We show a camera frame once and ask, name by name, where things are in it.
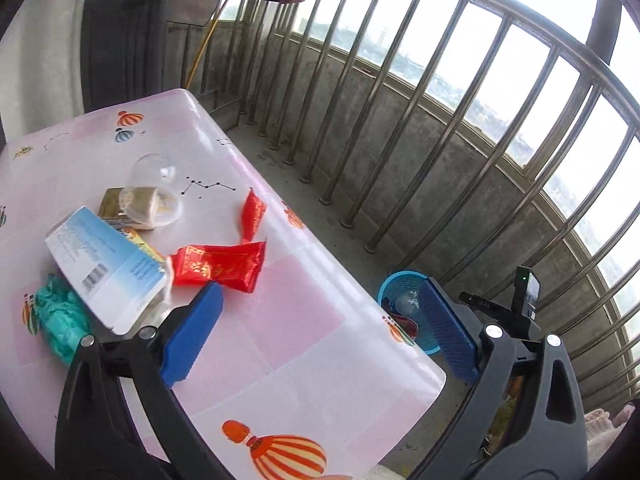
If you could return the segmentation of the green plastic bag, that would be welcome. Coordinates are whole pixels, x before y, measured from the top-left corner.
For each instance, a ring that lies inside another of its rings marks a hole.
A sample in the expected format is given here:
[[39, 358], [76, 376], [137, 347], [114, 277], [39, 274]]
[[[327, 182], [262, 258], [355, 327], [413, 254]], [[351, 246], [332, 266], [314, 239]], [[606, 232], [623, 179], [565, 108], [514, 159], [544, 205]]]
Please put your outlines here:
[[93, 332], [86, 306], [64, 278], [49, 274], [35, 294], [35, 315], [52, 353], [65, 365], [73, 362], [81, 339]]

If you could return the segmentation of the small red wrapper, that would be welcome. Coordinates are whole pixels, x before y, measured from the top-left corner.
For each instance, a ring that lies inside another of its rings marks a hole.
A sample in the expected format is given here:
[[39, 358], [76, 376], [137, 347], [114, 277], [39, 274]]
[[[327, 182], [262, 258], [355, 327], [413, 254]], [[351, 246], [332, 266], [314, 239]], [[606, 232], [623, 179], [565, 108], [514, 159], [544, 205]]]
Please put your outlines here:
[[251, 188], [241, 212], [242, 244], [248, 244], [254, 240], [266, 211], [267, 204]]

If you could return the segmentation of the blue plastic trash basket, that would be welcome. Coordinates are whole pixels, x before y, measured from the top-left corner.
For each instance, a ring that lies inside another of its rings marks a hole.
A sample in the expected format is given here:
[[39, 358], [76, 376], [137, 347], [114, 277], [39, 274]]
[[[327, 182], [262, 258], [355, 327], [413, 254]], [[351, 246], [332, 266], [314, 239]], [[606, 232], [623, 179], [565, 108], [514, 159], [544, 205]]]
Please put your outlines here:
[[434, 356], [440, 347], [420, 308], [418, 292], [426, 276], [416, 271], [390, 274], [378, 289], [378, 304], [397, 325], [394, 336], [409, 346], [415, 344], [428, 356]]

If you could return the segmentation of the blue white cardboard box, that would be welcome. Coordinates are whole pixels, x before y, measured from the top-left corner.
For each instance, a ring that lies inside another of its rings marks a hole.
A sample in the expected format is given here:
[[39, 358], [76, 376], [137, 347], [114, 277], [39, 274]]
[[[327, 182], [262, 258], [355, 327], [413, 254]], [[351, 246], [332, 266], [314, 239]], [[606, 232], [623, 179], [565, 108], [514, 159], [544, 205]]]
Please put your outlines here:
[[161, 263], [86, 207], [54, 228], [46, 245], [91, 313], [117, 336], [130, 332], [167, 284]]

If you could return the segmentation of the large red snack wrapper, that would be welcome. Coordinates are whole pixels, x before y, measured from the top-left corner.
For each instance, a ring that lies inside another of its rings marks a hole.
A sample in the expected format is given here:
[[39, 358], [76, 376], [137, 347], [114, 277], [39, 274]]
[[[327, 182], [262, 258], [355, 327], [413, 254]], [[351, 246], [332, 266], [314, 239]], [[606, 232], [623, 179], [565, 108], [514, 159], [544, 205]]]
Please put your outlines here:
[[264, 265], [266, 243], [233, 246], [188, 245], [170, 256], [176, 286], [215, 282], [251, 294]]

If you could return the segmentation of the yellow green snack packet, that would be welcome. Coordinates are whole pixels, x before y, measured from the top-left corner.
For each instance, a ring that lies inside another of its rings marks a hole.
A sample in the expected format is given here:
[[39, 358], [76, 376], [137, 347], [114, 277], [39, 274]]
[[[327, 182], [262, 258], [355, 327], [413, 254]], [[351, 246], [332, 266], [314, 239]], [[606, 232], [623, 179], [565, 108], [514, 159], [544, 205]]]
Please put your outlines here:
[[127, 240], [129, 240], [134, 246], [139, 248], [145, 255], [154, 259], [159, 263], [163, 263], [165, 261], [165, 257], [160, 254], [155, 248], [153, 248], [148, 242], [144, 240], [144, 238], [134, 229], [131, 228], [122, 228], [119, 230]]

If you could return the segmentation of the fuzzy cream green sleeve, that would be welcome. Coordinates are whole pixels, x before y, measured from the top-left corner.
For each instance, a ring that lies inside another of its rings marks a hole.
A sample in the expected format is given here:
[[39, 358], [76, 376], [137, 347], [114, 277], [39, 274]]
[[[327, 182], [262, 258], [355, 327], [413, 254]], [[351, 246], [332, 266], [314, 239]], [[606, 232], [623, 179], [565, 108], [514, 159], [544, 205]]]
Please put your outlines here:
[[636, 406], [628, 403], [614, 416], [603, 408], [585, 414], [588, 469], [608, 452], [635, 410]]

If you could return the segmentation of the gold foil packet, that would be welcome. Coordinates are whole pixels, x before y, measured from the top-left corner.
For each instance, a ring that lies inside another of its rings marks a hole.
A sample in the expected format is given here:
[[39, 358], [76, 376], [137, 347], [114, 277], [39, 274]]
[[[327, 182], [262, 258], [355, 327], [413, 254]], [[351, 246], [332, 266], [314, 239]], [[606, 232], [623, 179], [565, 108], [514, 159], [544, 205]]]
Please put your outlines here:
[[149, 223], [137, 222], [124, 213], [119, 203], [120, 192], [122, 192], [122, 188], [108, 188], [105, 191], [99, 206], [98, 217], [114, 229], [131, 228], [151, 231], [153, 227]]

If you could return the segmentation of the clear plastic dome cup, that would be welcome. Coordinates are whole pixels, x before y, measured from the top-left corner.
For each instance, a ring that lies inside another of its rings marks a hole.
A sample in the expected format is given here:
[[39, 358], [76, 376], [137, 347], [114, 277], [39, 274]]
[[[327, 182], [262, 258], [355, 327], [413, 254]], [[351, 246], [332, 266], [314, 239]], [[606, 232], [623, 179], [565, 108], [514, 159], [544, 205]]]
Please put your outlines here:
[[170, 226], [182, 215], [182, 203], [176, 193], [177, 167], [162, 154], [139, 158], [119, 192], [119, 207], [139, 226], [152, 230]]

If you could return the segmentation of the steel balcony railing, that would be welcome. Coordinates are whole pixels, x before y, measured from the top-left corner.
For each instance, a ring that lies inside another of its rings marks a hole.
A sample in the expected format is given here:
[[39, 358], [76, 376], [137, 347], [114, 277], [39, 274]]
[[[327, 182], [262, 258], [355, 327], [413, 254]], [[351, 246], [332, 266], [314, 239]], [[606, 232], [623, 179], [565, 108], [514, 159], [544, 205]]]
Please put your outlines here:
[[[220, 0], [168, 0], [162, 90]], [[230, 0], [190, 90], [335, 205], [390, 270], [452, 292], [541, 282], [586, 408], [639, 394], [639, 100], [512, 0]]]

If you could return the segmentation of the dark plastic cabinet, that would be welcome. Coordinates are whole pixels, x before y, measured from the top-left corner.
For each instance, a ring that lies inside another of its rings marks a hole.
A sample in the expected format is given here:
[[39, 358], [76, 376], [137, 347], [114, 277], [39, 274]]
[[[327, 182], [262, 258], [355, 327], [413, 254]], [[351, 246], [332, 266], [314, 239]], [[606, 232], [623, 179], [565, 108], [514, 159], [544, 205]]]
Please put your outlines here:
[[168, 0], [85, 0], [80, 38], [87, 113], [162, 90]]

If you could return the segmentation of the yellow broom stick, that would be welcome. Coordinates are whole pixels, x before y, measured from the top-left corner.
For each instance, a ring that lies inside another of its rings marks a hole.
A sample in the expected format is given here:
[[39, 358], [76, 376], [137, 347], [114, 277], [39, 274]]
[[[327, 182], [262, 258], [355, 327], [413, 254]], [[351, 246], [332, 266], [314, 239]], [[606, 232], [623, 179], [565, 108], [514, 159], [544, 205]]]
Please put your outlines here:
[[186, 74], [186, 80], [182, 85], [183, 89], [188, 90], [190, 88], [190, 85], [192, 84], [195, 73], [198, 71], [198, 66], [201, 63], [201, 59], [203, 58], [203, 55], [208, 48], [209, 41], [212, 39], [214, 31], [216, 30], [217, 25], [220, 21], [221, 14], [222, 12], [224, 12], [224, 9], [228, 6], [229, 1], [230, 0], [220, 0], [220, 3], [217, 4], [215, 11], [206, 26], [205, 34], [203, 35], [203, 38], [200, 43], [200, 46], [198, 47], [198, 50], [196, 51], [196, 55], [194, 56], [194, 60], [193, 60], [193, 63], [191, 64], [190, 70]]

